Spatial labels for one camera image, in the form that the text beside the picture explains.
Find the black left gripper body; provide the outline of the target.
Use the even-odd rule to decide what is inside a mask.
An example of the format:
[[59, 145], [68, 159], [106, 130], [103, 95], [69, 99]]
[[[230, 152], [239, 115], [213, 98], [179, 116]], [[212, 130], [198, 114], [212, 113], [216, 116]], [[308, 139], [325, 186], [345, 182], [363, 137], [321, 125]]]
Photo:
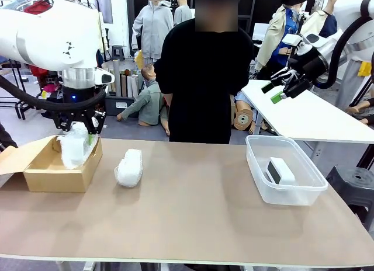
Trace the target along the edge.
[[54, 103], [59, 105], [76, 106], [81, 102], [89, 102], [83, 109], [55, 111], [54, 121], [94, 121], [96, 113], [103, 113], [102, 106], [105, 101], [103, 88], [72, 89], [61, 88], [54, 93]]

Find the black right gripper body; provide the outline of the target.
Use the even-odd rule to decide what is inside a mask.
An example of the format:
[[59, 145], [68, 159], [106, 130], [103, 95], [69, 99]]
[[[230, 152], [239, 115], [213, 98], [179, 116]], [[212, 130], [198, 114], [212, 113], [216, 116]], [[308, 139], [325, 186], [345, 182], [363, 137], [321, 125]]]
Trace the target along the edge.
[[318, 52], [292, 55], [289, 59], [289, 67], [295, 70], [301, 77], [305, 76], [308, 81], [316, 80], [326, 72], [326, 64]]

